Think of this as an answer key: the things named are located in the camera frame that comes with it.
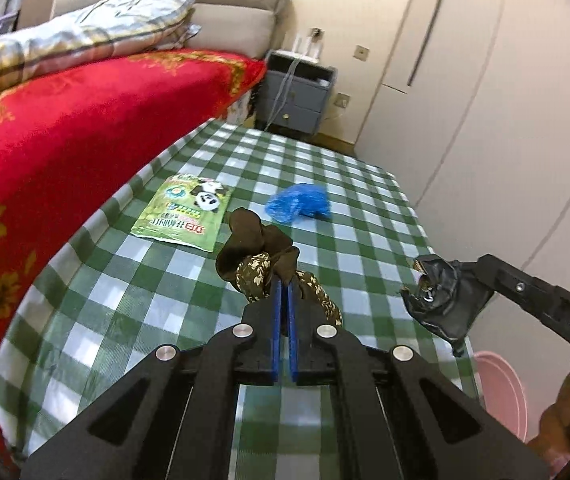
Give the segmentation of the right hand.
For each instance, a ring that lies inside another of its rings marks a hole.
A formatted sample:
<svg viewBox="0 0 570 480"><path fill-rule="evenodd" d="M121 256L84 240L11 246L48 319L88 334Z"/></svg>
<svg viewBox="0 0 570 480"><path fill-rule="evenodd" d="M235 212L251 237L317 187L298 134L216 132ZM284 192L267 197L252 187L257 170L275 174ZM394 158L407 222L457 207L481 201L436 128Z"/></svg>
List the right hand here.
<svg viewBox="0 0 570 480"><path fill-rule="evenodd" d="M570 463L570 373L555 402L541 415L538 434L527 445L546 463L550 479L555 479Z"/></svg>

